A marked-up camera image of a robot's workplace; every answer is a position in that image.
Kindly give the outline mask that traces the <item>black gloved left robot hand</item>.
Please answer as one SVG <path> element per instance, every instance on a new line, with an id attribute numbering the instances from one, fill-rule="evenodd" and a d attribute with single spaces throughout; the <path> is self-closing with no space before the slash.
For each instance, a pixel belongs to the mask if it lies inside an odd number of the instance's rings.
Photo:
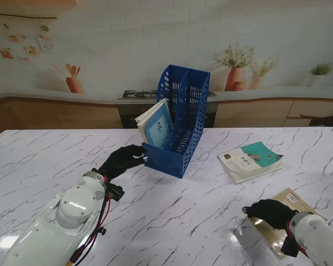
<path id="1" fill-rule="evenodd" d="M 105 163 L 98 168 L 97 172 L 102 175 L 106 181 L 122 175 L 126 170 L 145 163 L 143 155 L 147 150 L 142 146 L 129 145 L 121 147 L 111 153 Z"/>

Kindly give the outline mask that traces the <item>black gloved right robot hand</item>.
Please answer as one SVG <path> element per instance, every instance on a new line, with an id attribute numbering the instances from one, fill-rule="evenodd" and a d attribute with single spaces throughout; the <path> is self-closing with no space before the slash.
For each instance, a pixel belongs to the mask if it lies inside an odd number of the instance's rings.
<path id="1" fill-rule="evenodd" d="M 244 206 L 242 211 L 248 217 L 262 219 L 275 229 L 286 229 L 287 223 L 298 213 L 274 199 L 261 199 L 251 206 Z"/>

